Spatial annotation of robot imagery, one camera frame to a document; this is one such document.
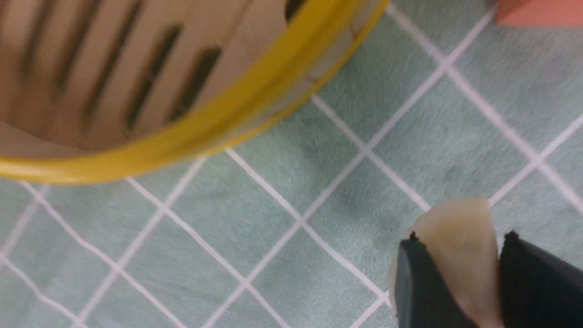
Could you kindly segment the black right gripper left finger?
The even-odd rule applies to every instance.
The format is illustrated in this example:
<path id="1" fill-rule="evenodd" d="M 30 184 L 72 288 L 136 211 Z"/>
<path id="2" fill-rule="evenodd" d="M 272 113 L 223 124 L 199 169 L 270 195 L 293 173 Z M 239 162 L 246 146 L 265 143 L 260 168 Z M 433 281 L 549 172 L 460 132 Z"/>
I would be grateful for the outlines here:
<path id="1" fill-rule="evenodd" d="M 400 328 L 475 328 L 458 306 L 426 245 L 410 233 L 400 241 L 395 308 Z"/>

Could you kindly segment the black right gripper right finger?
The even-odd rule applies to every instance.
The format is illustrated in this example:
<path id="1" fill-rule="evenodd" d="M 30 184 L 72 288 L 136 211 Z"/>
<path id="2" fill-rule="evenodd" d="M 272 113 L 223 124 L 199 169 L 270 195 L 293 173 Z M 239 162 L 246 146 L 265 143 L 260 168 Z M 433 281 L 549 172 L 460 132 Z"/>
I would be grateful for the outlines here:
<path id="1" fill-rule="evenodd" d="M 581 328 L 583 272 L 511 231 L 500 256 L 506 328 Z"/>

